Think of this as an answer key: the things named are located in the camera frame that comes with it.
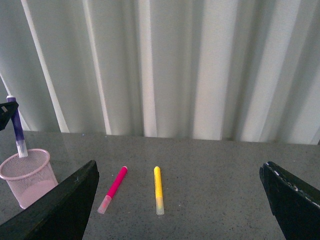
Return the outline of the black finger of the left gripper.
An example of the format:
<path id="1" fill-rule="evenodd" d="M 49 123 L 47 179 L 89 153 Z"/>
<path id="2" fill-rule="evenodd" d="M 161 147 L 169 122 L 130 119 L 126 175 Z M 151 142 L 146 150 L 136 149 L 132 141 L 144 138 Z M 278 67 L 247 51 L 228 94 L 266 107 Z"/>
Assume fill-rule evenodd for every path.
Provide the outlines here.
<path id="1" fill-rule="evenodd" d="M 4 130 L 9 120 L 18 110 L 19 104 L 16 101 L 0 104 L 0 131 Z"/>

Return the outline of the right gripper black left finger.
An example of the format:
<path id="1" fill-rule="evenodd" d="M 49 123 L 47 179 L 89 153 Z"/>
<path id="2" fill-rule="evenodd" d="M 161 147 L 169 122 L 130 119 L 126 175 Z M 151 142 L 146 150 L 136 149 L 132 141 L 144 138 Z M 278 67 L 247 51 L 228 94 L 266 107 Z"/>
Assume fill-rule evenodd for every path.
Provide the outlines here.
<path id="1" fill-rule="evenodd" d="M 0 226 L 2 240 L 81 240 L 99 183 L 90 160 L 28 208 Z"/>

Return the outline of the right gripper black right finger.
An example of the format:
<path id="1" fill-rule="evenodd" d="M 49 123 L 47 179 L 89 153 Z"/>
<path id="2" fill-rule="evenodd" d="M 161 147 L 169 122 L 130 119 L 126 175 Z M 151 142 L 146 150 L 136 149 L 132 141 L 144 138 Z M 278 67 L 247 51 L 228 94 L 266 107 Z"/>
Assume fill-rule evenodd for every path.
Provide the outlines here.
<path id="1" fill-rule="evenodd" d="M 287 240 L 320 238 L 320 191 L 272 161 L 259 169 L 270 209 Z"/>

